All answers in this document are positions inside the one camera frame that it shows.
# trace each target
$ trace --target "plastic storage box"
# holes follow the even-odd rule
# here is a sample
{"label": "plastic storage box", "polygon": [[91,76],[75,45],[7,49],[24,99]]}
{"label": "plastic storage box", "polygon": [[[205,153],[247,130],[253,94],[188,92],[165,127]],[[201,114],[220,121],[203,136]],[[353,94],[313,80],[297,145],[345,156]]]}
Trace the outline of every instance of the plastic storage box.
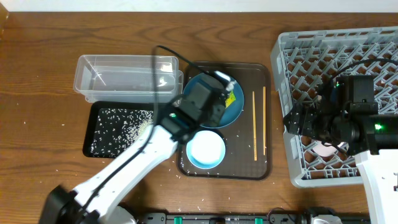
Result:
{"label": "plastic storage box", "polygon": [[[153,103],[150,58],[149,55],[82,55],[73,89],[85,95],[90,103]],[[176,57],[156,56],[156,75],[160,103],[182,93],[183,73],[178,70]]]}
{"label": "plastic storage box", "polygon": [[[369,58],[398,60],[398,27],[283,33],[271,53],[275,88],[285,116],[296,101],[317,103],[315,87],[339,69]],[[391,63],[374,62],[342,75],[374,75],[380,114],[398,113],[398,72]],[[336,152],[317,155],[316,142],[284,132],[290,180],[296,187],[362,184],[353,157]]]}

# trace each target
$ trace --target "green connector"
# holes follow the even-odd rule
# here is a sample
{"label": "green connector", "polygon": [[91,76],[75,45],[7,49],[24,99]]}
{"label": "green connector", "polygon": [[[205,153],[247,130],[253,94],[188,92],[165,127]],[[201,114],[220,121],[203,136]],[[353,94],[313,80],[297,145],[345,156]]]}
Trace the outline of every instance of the green connector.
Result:
{"label": "green connector", "polygon": [[182,224],[182,217],[174,217],[174,224]]}
{"label": "green connector", "polygon": [[254,224],[262,224],[262,218],[255,218]]}

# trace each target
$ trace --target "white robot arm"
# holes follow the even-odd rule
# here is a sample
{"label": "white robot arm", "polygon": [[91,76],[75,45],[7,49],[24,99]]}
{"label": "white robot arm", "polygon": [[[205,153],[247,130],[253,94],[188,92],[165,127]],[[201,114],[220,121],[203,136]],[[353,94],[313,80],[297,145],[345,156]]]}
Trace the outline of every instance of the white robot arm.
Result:
{"label": "white robot arm", "polygon": [[382,149],[379,155],[369,151],[355,155],[363,179],[372,223],[397,223],[398,149]]}
{"label": "white robot arm", "polygon": [[[178,142],[171,139],[171,133],[160,125],[154,128],[152,139],[149,141],[144,151],[132,162],[123,167],[123,169],[101,189],[98,196],[95,197],[87,207],[86,211],[88,213],[97,211],[99,213],[99,219],[103,223],[108,222],[120,201],[148,174],[149,171],[168,159],[175,152]],[[73,189],[77,193],[75,201],[80,205],[84,205],[99,184],[138,151],[149,137],[151,129],[152,125],[144,131],[133,145],[127,148],[112,163],[91,179],[76,186]]]}

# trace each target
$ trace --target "clear plastic container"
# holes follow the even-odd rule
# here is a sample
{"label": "clear plastic container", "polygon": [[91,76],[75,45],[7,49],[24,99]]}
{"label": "clear plastic container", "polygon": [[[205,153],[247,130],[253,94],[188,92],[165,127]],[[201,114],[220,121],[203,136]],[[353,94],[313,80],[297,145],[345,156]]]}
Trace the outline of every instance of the clear plastic container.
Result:
{"label": "clear plastic container", "polygon": [[[182,92],[183,74],[172,56],[156,56],[159,102],[166,103]],[[149,55],[82,55],[73,89],[90,103],[117,101],[153,103]]]}

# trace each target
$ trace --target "brown tray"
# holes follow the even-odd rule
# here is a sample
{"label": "brown tray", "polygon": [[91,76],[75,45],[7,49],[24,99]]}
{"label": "brown tray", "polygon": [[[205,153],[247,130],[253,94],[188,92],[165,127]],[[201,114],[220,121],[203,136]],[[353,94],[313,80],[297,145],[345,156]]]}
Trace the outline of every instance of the brown tray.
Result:
{"label": "brown tray", "polygon": [[[184,175],[192,177],[214,177],[228,179],[262,180],[271,173],[271,77],[268,69],[251,63],[195,62],[205,70],[219,70],[233,77],[241,85],[244,93],[244,108],[235,122],[217,129],[224,137],[226,154],[220,165],[212,169],[199,169],[188,160],[185,146],[178,150],[177,167]],[[185,83],[200,74],[197,69],[188,67]],[[266,155],[263,154],[263,87],[266,87]],[[256,106],[257,161],[254,161],[252,92]]]}

